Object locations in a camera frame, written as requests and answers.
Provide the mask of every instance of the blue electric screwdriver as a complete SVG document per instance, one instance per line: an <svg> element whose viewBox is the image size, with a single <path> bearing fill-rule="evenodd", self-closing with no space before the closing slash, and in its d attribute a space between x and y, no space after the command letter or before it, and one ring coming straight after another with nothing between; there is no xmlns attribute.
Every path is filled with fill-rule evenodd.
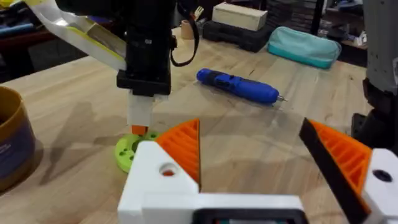
<svg viewBox="0 0 398 224"><path fill-rule="evenodd" d="M207 68L203 68L197 73L197 79L203 84L218 87L258 103L271 104L278 100L287 101L283 96L279 95L278 90L270 85Z"/></svg>

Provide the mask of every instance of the green 3d printed part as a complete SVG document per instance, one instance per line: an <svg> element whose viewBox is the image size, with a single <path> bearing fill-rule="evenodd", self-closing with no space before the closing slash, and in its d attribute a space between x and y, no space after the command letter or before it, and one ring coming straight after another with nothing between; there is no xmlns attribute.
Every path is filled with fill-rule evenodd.
<svg viewBox="0 0 398 224"><path fill-rule="evenodd" d="M136 134L127 134L123 136L116 144L114 150L114 156L120 169L124 172L129 172L138 144L143 140L154 141L158 136L159 133L154 131L148 131L144 136Z"/></svg>

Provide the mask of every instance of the blue label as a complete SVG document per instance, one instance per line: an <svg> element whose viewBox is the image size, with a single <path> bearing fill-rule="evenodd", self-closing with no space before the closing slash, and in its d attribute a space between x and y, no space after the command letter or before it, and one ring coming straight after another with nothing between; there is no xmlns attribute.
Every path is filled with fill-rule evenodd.
<svg viewBox="0 0 398 224"><path fill-rule="evenodd" d="M0 179L13 173L35 150L29 121L23 121L12 136L0 142Z"/></svg>

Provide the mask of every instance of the wooden workbench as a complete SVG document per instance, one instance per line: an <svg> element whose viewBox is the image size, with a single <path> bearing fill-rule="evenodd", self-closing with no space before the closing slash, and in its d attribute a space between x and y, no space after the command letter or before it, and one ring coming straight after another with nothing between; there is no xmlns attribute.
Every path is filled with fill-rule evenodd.
<svg viewBox="0 0 398 224"><path fill-rule="evenodd" d="M192 41L178 43L176 60L189 58ZM266 82L289 101L262 106L202 86L195 77L204 67ZM30 177L0 196L2 224L117 223L127 175L113 149L129 128L126 91L116 88L115 74L86 57L4 83L25 99L37 162ZM346 63L319 70L203 40L191 65L172 68L173 92L155 105L151 128L200 118L204 192L295 194L310 223L341 223L345 217L298 132L306 116L347 133L351 115L369 109L364 74Z"/></svg>

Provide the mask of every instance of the teal pencil case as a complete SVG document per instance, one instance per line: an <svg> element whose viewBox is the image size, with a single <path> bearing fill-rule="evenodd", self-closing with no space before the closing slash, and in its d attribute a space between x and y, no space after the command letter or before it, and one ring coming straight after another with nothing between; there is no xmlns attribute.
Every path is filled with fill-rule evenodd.
<svg viewBox="0 0 398 224"><path fill-rule="evenodd" d="M272 54L318 68L330 68L341 52L341 45L335 41L288 27L276 28L267 48Z"/></svg>

